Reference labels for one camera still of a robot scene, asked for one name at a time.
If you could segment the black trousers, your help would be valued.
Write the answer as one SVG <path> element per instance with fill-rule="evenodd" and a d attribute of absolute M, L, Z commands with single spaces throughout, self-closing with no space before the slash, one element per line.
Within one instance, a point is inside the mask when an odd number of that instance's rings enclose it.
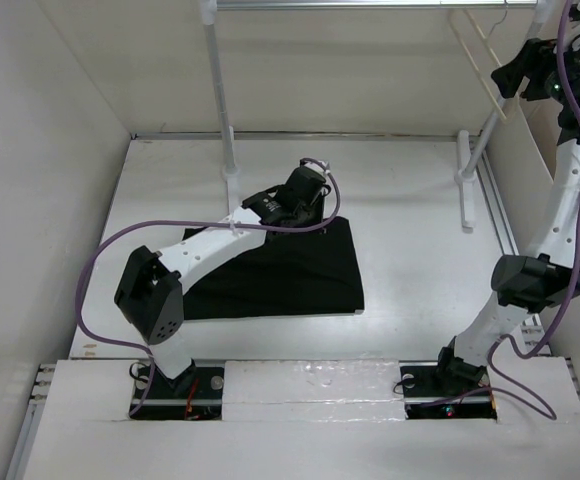
<path fill-rule="evenodd" d="M 184 319 L 355 314 L 365 309 L 350 222 L 280 234 L 213 270 L 183 296 Z"/>

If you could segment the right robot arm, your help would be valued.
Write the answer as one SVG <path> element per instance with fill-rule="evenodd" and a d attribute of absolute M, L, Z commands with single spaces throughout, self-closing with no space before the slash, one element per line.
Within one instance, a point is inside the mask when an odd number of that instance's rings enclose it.
<path fill-rule="evenodd" d="M 504 255 L 491 277 L 492 295 L 472 324 L 438 357 L 435 387 L 448 396 L 478 389 L 502 340 L 546 308 L 563 317 L 580 296 L 580 47 L 533 38 L 496 69 L 504 98 L 552 98 L 561 104 L 556 171 L 541 223 L 521 255 Z"/>

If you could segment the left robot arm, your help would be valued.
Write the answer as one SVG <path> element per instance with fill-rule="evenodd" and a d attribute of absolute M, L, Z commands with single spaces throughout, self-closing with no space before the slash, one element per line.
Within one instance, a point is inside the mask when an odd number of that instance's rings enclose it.
<path fill-rule="evenodd" d="M 201 279 L 237 256 L 282 234 L 324 228 L 324 200 L 340 199 L 329 166 L 302 159 L 285 183 L 247 197 L 225 219 L 177 244 L 129 256 L 114 303 L 150 348 L 158 384 L 171 396 L 189 392 L 196 365 L 184 345 L 184 295 Z"/>

